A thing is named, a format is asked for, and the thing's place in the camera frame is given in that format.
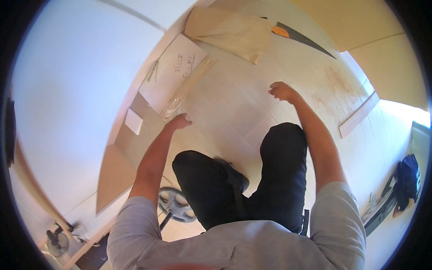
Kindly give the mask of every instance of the orange tag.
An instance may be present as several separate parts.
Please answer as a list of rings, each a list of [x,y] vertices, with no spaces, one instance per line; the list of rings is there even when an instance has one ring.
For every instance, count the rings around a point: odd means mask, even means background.
[[[283,37],[289,38],[289,34],[288,34],[288,32],[287,32],[285,29],[280,28],[280,27],[278,27],[278,26],[273,27],[273,28],[271,29],[271,31],[272,31],[273,33],[277,34],[277,35],[281,35],[281,36],[283,36]]]

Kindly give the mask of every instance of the black shorts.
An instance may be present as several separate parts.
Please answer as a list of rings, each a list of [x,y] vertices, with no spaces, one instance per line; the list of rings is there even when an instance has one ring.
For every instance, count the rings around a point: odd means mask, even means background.
[[[240,220],[273,220],[299,233],[303,224],[306,191],[306,137],[296,124],[270,128],[260,154],[263,161],[258,189],[242,195],[247,218],[237,212],[234,190],[221,164],[196,151],[179,153],[174,173],[198,220],[208,230]]]

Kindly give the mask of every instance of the backpack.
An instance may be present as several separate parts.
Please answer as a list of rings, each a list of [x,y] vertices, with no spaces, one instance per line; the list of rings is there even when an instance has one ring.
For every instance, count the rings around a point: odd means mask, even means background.
[[[417,198],[420,192],[420,167],[414,154],[407,155],[401,162],[398,162],[395,172],[396,184],[393,191],[397,204],[401,211],[408,206],[409,199]]]

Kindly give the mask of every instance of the man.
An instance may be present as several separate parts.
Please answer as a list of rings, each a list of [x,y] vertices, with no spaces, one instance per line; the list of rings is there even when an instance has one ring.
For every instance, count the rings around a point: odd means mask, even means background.
[[[226,163],[195,151],[179,153],[172,166],[206,232],[165,242],[156,206],[173,133],[191,125],[184,114],[165,125],[145,153],[129,199],[108,239],[113,270],[137,269],[138,260],[197,257],[229,259],[227,269],[362,269],[366,234],[330,133],[303,98],[283,82],[269,93],[294,105],[303,130],[291,123],[272,127],[261,148],[262,179],[238,210],[233,183],[241,180]],[[316,176],[311,237],[299,235],[306,190],[306,148]]]

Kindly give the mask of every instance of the hand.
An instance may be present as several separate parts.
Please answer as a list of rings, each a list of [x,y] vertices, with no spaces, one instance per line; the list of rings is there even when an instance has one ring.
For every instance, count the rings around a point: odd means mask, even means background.
[[[187,114],[179,114],[169,121],[165,126],[172,127],[175,130],[182,129],[192,124],[192,121],[186,120]]]
[[[274,98],[278,98],[280,101],[286,100],[290,104],[295,102],[301,96],[291,87],[289,87],[284,82],[275,82],[270,85],[269,93],[273,95]]]

